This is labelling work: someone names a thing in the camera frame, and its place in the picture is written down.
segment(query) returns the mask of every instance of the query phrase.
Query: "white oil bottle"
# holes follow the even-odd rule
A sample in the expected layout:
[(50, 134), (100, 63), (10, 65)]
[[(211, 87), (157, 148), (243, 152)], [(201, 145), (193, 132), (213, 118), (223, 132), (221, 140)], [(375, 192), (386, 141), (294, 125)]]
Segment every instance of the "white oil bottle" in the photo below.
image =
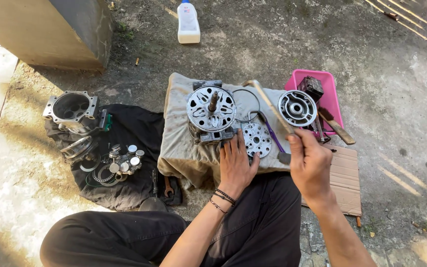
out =
[(179, 16), (179, 30), (177, 39), (181, 44), (195, 44), (200, 42), (200, 28), (197, 20), (197, 11), (189, 0), (182, 0), (177, 8)]

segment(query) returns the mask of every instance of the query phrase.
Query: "open-end wrench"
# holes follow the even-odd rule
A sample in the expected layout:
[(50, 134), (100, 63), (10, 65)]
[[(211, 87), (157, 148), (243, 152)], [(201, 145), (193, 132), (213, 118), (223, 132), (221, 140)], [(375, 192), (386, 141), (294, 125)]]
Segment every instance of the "open-end wrench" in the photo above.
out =
[(164, 182), (166, 183), (166, 191), (164, 191), (164, 195), (168, 198), (169, 192), (171, 192), (172, 195), (174, 195), (174, 189), (172, 189), (171, 183), (169, 182), (169, 177), (166, 175), (164, 176)]

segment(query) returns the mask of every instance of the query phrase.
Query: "pink plastic tray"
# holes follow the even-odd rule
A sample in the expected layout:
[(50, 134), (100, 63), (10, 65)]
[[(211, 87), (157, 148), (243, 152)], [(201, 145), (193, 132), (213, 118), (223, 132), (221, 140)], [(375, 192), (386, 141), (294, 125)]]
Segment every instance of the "pink plastic tray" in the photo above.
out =
[[(298, 85), (306, 76), (311, 76), (321, 81), (324, 94), (319, 100), (320, 105), (328, 109), (328, 111), (334, 116), (334, 120), (343, 128), (342, 116), (340, 115), (339, 101), (337, 99), (337, 92), (335, 91), (334, 76), (332, 76), (330, 72), (295, 69), (293, 71), (293, 75), (284, 86), (284, 89), (286, 91), (297, 90)], [(332, 130), (332, 128), (327, 123), (324, 123), (324, 129), (328, 131)], [(326, 134), (334, 135), (335, 132), (327, 132)]]

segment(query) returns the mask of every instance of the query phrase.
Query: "person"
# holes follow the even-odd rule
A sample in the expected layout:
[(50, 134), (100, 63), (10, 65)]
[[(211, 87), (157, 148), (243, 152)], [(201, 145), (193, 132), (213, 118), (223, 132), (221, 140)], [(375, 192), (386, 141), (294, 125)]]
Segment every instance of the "person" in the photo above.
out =
[(259, 156), (250, 166), (238, 133), (220, 149), (221, 182), (192, 222), (166, 212), (160, 201), (150, 211), (76, 213), (47, 233), (43, 265), (298, 266), (302, 195), (319, 220), (332, 266), (376, 266), (331, 190), (329, 149), (310, 131), (295, 130), (287, 136), (291, 173), (256, 175)]

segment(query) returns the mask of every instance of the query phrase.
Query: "black pants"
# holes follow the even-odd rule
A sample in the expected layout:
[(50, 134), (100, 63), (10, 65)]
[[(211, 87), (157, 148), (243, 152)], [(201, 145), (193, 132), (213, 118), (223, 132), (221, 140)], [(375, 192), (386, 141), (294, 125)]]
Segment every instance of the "black pants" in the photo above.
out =
[[(298, 266), (300, 225), (301, 194), (289, 173), (258, 175), (224, 217), (201, 266)], [(40, 258), (45, 267), (152, 266), (187, 226), (162, 211), (84, 211), (50, 229)]]

